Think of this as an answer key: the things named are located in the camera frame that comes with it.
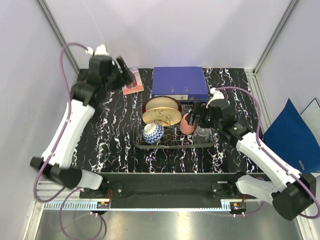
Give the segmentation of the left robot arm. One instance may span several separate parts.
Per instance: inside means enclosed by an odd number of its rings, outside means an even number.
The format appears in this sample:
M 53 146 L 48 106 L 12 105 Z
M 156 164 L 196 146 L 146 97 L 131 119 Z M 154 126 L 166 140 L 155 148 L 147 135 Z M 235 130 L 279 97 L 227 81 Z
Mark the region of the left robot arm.
M 30 160 L 30 166 L 68 189 L 87 188 L 95 197 L 103 198 L 108 193 L 103 177 L 92 171 L 73 168 L 74 150 L 106 93 L 120 89 L 133 80 L 133 74 L 121 56 L 116 59 L 109 55 L 92 56 L 88 68 L 80 70 L 77 81 L 71 87 L 71 101 L 50 145 L 40 157 Z

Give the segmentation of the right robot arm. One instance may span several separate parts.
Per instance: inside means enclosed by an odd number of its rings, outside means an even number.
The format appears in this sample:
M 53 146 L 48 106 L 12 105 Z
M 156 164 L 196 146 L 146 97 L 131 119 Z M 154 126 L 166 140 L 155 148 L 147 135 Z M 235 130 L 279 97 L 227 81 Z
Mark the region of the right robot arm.
M 319 205 L 315 176 L 303 174 L 283 161 L 246 122 L 236 119 L 226 100 L 193 103 L 186 121 L 189 125 L 215 129 L 225 142 L 249 157 L 269 178 L 263 181 L 248 174 L 241 175 L 227 185 L 230 197 L 236 199 L 244 194 L 263 200 L 288 221 L 302 215 L 312 204 Z

